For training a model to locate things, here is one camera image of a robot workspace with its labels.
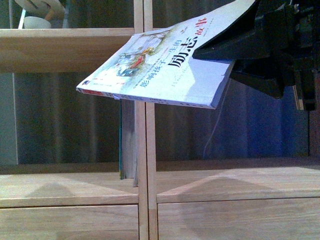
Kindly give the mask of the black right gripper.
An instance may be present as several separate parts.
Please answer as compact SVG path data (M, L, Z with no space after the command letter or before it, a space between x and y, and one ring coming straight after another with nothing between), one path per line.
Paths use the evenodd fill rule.
M197 60L236 60L232 79L280 99L293 87L297 109L317 107L320 3L256 0L235 22L198 47Z

